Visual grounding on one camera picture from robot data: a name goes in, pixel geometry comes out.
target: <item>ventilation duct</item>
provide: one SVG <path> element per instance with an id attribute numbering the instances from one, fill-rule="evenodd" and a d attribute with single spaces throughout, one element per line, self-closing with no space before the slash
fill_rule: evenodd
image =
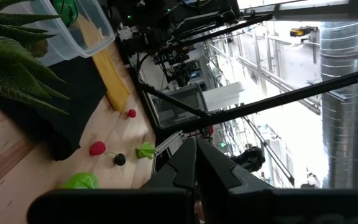
<path id="1" fill-rule="evenodd" d="M 327 81 L 358 71 L 358 22 L 322 22 L 321 79 Z M 324 153 L 328 170 L 323 188 L 358 188 L 358 84 L 323 94 Z"/>

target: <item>machine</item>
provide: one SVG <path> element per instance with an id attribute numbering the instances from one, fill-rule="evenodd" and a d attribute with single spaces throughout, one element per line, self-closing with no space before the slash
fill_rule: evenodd
<path id="1" fill-rule="evenodd" d="M 140 189 L 53 190 L 36 199 L 37 223 L 358 223 L 358 190 L 275 189 L 205 140 L 187 139 Z"/>
<path id="2" fill-rule="evenodd" d="M 138 58 L 137 62 L 128 68 L 128 71 L 139 94 L 139 99 L 145 108 L 145 112 L 156 134 L 157 144 L 163 142 L 164 139 L 178 131 L 190 133 L 214 124 L 223 123 L 236 118 L 243 118 L 259 111 L 358 83 L 358 72 L 353 72 L 331 80 L 323 80 L 324 82 L 299 88 L 295 91 L 266 98 L 255 103 L 218 112 L 208 112 L 204 108 L 196 107 L 191 103 L 178 99 L 172 94 L 158 91 L 154 87 L 146 84 L 139 75 L 139 69 L 147 57 L 162 57 L 162 60 L 160 61 L 164 61 L 165 58 L 171 58 L 170 56 L 167 57 L 167 55 L 173 55 L 174 52 L 177 53 L 178 51 L 183 50 L 186 46 L 223 34 L 228 34 L 236 29 L 258 24 L 269 19 L 289 21 L 358 21 L 358 1 L 353 0 L 343 4 L 338 2 L 335 2 L 335 4 L 329 2 L 315 4 L 312 3 L 312 1 L 305 1 L 305 4 L 310 4 L 309 7 L 304 5 L 301 6 L 299 4 L 300 2 L 294 2 L 241 10 L 236 10 L 238 9 L 236 1 L 222 1 L 225 2 L 225 7 L 218 6 L 219 2 L 221 1 L 196 1 L 185 4 L 178 1 L 167 1 L 164 7 L 161 6 L 161 9 L 167 10 L 166 14 L 155 13 L 155 16 L 151 17 L 159 19 L 150 20 L 148 22 L 143 21 L 146 20 L 147 17 L 140 18 L 132 15 L 134 10 L 138 10 L 138 7 L 144 7 L 143 1 L 138 2 L 139 4 L 128 6 L 128 10 L 124 11 L 122 14 L 122 18 L 124 18 L 123 24 L 128 26 L 136 25 L 136 28 L 129 27 L 125 32 L 123 30 L 119 31 L 119 37 L 117 37 L 116 42 L 119 44 L 119 49 L 125 64 L 130 64 L 129 57 L 131 55 L 144 54 L 141 59 Z M 120 9 L 123 6 L 117 4 L 116 7 L 117 9 Z M 160 20 L 169 22 L 169 26 L 159 26 L 158 23 Z M 230 26 L 216 32 L 207 32 L 222 25 Z M 184 72 L 181 72 L 180 74 L 178 73 L 177 76 L 172 76 L 170 72 L 167 72 L 163 63 L 160 65 L 162 66 L 166 77 L 175 80 L 178 80 L 178 77 L 183 77 L 182 80 L 184 80 L 184 82 L 182 84 L 186 85 L 186 74 Z M 163 110 L 155 108 L 155 101 L 160 102 L 160 105 L 164 105 L 164 107 L 161 107 Z M 179 111 L 179 113 L 165 113 L 166 108 L 168 108 L 165 105 L 171 105 L 170 108 L 174 106 L 175 111 Z M 164 113 L 164 118 L 169 118 L 163 119 L 163 122 L 161 119 L 163 117 L 161 115 L 162 112 Z M 291 176 L 291 173 L 289 173 L 285 166 L 280 163 L 274 152 L 271 152 L 271 155 L 273 160 L 286 175 L 289 182 L 293 185 L 294 178 Z"/>

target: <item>wooden table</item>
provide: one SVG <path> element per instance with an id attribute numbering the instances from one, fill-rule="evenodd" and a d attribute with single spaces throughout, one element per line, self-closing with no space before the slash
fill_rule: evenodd
<path id="1" fill-rule="evenodd" d="M 0 223 L 26 223 L 30 203 L 40 194 L 56 189 L 77 172 L 92 172 L 101 188 L 139 188 L 150 179 L 152 161 L 137 159 L 135 148 L 155 143 L 155 136 L 116 46 L 108 47 L 114 66 L 130 89 L 127 109 L 137 110 L 134 119 L 114 111 L 104 97 L 85 127 L 80 145 L 65 161 L 53 161 L 45 142 L 34 142 L 0 111 Z M 107 151 L 124 153 L 124 166 L 114 166 L 112 156 L 90 157 L 95 141 L 104 141 Z"/>

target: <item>black cable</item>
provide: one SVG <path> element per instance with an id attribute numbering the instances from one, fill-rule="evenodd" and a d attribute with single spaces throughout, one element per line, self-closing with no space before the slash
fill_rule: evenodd
<path id="1" fill-rule="evenodd" d="M 209 4 L 209 3 L 213 2 L 213 1 L 215 1 L 215 0 L 209 0 L 206 3 L 201 4 L 199 6 L 192 6 L 191 4 L 186 3 L 185 1 L 180 1 L 180 4 L 182 4 L 184 6 L 187 6 L 187 7 L 190 7 L 192 9 L 199 9 L 199 8 L 204 7 L 204 6 L 206 6 L 207 4 Z"/>
<path id="2" fill-rule="evenodd" d="M 162 87 L 164 86 L 164 78 L 165 78 L 165 75 L 162 76 L 162 82 L 161 82 L 160 90 L 162 90 Z"/>
<path id="3" fill-rule="evenodd" d="M 250 30 L 247 30 L 247 32 L 249 32 L 249 31 L 255 29 L 255 28 L 258 27 L 259 25 L 262 25 L 262 23 L 258 23 L 256 26 L 254 26 L 254 27 L 251 28 Z M 211 40 L 226 39 L 226 38 L 235 37 L 235 36 L 238 36 L 238 35 L 241 35 L 241 34 L 245 34 L 245 32 L 241 32 L 241 33 L 239 33 L 239 34 L 234 34 L 234 35 L 225 36 L 225 37 L 215 37 L 215 38 L 212 38 Z"/>
<path id="4" fill-rule="evenodd" d="M 138 59 L 137 65 L 136 65 L 136 72 L 137 72 L 137 73 L 140 72 L 140 68 L 141 68 L 141 66 L 142 66 L 142 64 L 143 64 L 143 62 L 144 62 L 144 60 L 146 60 L 146 58 L 147 58 L 148 56 L 150 56 L 150 55 L 149 55 L 149 54 L 144 55 L 143 58 L 142 58 L 142 60 L 140 60 L 140 61 L 139 61 L 139 59 Z"/>

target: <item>clear plastic bin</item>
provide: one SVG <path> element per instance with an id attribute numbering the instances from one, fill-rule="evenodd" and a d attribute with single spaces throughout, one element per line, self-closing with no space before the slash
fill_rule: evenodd
<path id="1" fill-rule="evenodd" d="M 42 22 L 29 24 L 29 27 L 48 30 L 49 34 L 57 36 L 48 39 L 48 54 L 39 58 L 46 66 L 56 64 L 63 60 L 70 60 L 77 56 L 90 57 L 111 44 L 114 39 L 114 32 L 109 21 L 103 13 L 97 0 L 75 0 L 79 19 L 92 24 L 92 30 L 83 32 L 77 20 L 69 28 L 66 28 L 61 19 L 51 19 Z M 35 0 L 22 2 L 9 6 L 3 12 L 14 14 L 52 14 L 57 15 L 55 8 L 49 0 Z M 85 35 L 92 36 L 97 41 L 85 41 Z"/>

